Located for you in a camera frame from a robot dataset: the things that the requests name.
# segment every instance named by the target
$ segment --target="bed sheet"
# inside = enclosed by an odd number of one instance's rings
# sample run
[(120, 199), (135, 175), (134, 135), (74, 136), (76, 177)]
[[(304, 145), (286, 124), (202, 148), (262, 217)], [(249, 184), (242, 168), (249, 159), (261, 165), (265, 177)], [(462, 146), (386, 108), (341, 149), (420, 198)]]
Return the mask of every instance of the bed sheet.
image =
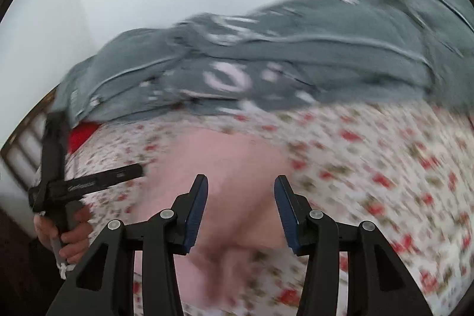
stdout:
[[(130, 124), (102, 126), (70, 160), (70, 176), (125, 164), (160, 162), (173, 139), (195, 126), (258, 135), (287, 148), (292, 186), (314, 209), (358, 225), (374, 221), (392, 243), (435, 316), (448, 315), (473, 279), (474, 135), (465, 116), (426, 103), (314, 106), (234, 116), (172, 112)], [(88, 195), (94, 231), (114, 218), (130, 222), (146, 176)], [(307, 257), (291, 250), (262, 252), (261, 274), (232, 310), (200, 310), (183, 304), (186, 315), (296, 314)], [(345, 315), (347, 256), (340, 258), (338, 316)], [(134, 311), (143, 314), (141, 277), (134, 278)]]

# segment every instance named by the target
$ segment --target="red fabric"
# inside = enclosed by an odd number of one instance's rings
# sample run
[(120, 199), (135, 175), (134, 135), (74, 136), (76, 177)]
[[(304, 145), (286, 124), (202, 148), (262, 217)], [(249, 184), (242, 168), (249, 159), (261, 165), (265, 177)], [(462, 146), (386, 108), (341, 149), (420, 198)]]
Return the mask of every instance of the red fabric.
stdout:
[(99, 129), (100, 124), (94, 122), (83, 122), (71, 130), (69, 137), (69, 152), (75, 153), (94, 132)]

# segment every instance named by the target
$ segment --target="gray fabric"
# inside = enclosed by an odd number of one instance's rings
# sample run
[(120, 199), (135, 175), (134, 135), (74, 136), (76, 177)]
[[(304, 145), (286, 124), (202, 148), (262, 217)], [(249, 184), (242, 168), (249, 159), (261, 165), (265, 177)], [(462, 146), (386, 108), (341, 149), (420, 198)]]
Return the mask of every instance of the gray fabric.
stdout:
[(75, 66), (55, 110), (81, 120), (146, 119), (177, 104), (229, 113), (317, 100), (426, 99), (473, 105), (468, 0), (287, 0), (247, 16), (202, 14), (127, 31)]

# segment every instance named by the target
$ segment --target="black clamp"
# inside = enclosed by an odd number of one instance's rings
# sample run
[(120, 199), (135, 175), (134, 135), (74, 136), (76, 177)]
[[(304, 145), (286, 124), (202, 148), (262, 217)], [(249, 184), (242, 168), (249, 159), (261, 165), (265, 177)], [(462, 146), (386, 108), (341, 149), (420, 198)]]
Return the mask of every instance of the black clamp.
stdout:
[(207, 178), (198, 175), (171, 209), (137, 224), (110, 221), (69, 274), (47, 316), (133, 315), (135, 251), (143, 251), (144, 313), (183, 316), (173, 255), (186, 255), (194, 246), (207, 196)]
[(309, 255), (297, 316), (333, 316), (337, 309), (339, 252), (348, 252), (348, 316), (433, 316), (400, 257), (370, 221), (335, 222), (296, 195), (285, 176), (275, 199), (288, 246)]

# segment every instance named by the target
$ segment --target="bare skin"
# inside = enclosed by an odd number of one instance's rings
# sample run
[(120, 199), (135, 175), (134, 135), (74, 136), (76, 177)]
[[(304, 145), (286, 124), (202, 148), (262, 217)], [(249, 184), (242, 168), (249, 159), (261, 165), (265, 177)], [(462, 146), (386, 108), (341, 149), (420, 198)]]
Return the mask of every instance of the bare skin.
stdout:
[[(89, 248), (88, 236), (92, 232), (92, 226), (87, 221), (92, 217), (88, 206), (78, 210), (74, 218), (78, 222), (77, 226), (69, 232), (61, 235), (61, 241), (66, 244), (60, 251), (61, 257), (70, 264), (77, 264)], [(40, 242), (51, 250), (51, 239), (58, 236), (58, 229), (49, 218), (35, 214), (35, 230)]]

